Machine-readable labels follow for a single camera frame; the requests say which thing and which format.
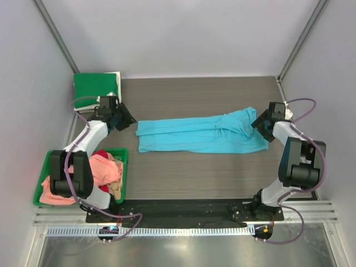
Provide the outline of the light blue t shirt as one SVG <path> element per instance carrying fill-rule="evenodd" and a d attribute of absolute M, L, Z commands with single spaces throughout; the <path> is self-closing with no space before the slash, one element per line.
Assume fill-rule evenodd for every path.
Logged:
<path fill-rule="evenodd" d="M 139 152 L 188 151 L 205 154 L 250 154 L 269 149 L 252 123 L 256 109 L 247 107 L 211 117 L 139 121 Z"/>

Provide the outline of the green plastic bin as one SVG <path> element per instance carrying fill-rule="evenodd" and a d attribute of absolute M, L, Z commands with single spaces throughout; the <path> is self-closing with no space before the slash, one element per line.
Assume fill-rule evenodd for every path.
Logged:
<path fill-rule="evenodd" d="M 107 153 L 111 154 L 115 159 L 122 161 L 124 163 L 124 171 L 123 171 L 123 187 L 122 187 L 122 196 L 119 200 L 116 200 L 117 203 L 122 203 L 125 198 L 125 190 L 126 190 L 126 177 L 127 177 L 127 165 L 128 165 L 128 150 L 125 148 L 115 148 L 115 149 L 104 149 Z M 39 176 L 39 181 L 34 193 L 33 204 L 36 206 L 48 205 L 39 202 L 39 197 L 42 193 L 42 181 L 50 175 L 50 152 L 47 153 L 46 158 L 44 160 L 42 170 Z"/>

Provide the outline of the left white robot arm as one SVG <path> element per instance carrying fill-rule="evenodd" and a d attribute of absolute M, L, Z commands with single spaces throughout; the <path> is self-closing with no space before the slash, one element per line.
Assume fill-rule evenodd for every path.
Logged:
<path fill-rule="evenodd" d="M 85 118 L 74 111 L 85 127 L 65 148 L 50 153 L 50 192 L 72 198 L 87 213 L 98 213 L 105 222 L 123 219 L 115 198 L 94 185 L 89 158 L 111 131 L 122 131 L 136 120 L 116 95 L 98 96 L 99 106 Z"/>

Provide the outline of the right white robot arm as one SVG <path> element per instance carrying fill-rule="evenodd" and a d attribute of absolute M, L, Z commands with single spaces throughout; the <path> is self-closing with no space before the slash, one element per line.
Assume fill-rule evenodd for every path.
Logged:
<path fill-rule="evenodd" d="M 269 220 L 281 212 L 280 205 L 300 192 L 311 192 L 325 174 L 326 144 L 308 139 L 291 120 L 288 106 L 271 102 L 252 123 L 252 127 L 268 142 L 279 140 L 284 145 L 278 178 L 253 197 L 249 208 L 257 220 Z"/>

